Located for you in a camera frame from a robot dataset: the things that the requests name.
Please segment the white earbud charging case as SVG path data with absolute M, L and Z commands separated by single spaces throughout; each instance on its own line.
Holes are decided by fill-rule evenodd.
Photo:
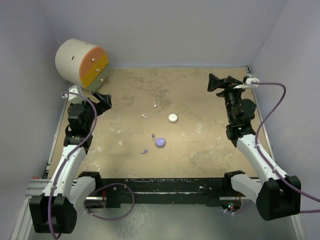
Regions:
M 171 122 L 171 123 L 176 123 L 178 121 L 178 116 L 174 113 L 171 113 L 169 116 L 168 116 L 168 120 Z

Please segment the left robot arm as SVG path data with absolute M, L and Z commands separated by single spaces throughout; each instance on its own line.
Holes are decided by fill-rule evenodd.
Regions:
M 112 96 L 96 90 L 91 94 L 98 100 L 76 92 L 64 92 L 63 97 L 79 97 L 77 103 L 70 103 L 67 110 L 68 125 L 60 161 L 52 178 L 40 195 L 33 195 L 29 201 L 32 224 L 36 233 L 51 234 L 57 240 L 62 234 L 71 234 L 75 229 L 78 212 L 84 207 L 86 198 L 98 196 L 103 191 L 98 172 L 76 176 L 93 140 L 93 131 L 98 116 L 112 108 Z

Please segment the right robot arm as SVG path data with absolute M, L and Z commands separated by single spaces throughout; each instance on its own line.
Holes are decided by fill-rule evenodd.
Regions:
M 228 172 L 224 175 L 222 190 L 228 196 L 237 192 L 255 203 L 258 213 L 265 221 L 297 215 L 301 210 L 301 181 L 282 170 L 263 148 L 258 131 L 252 127 L 256 104 L 242 98 L 246 89 L 258 86 L 257 78 L 245 77 L 243 81 L 232 76 L 218 78 L 208 75 L 208 92 L 220 89 L 217 97 L 223 98 L 228 118 L 227 138 L 246 157 L 258 181 L 245 173 Z

